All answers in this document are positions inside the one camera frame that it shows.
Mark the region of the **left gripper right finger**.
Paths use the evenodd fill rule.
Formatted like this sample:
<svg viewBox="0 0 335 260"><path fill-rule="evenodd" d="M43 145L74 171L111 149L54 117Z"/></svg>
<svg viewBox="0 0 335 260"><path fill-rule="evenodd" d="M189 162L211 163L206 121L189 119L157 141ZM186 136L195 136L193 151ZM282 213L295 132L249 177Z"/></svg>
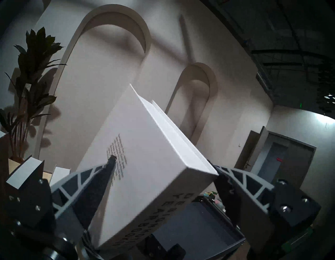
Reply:
<svg viewBox="0 0 335 260"><path fill-rule="evenodd" d="M256 195L261 195L269 184L257 181L244 171L237 171L241 175L239 179L232 169L209 163L218 173L214 184L233 227L239 227L252 250L275 250L273 188L268 190L270 203L262 205Z"/></svg>

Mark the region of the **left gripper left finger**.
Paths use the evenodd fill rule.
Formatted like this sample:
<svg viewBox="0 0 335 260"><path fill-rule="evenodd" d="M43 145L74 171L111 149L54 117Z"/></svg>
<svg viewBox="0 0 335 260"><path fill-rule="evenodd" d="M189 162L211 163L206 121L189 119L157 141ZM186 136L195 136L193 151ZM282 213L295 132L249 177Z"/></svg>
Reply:
<svg viewBox="0 0 335 260"><path fill-rule="evenodd" d="M79 242L102 201L116 162L111 155L106 164L72 172L51 186L55 236Z"/></svg>

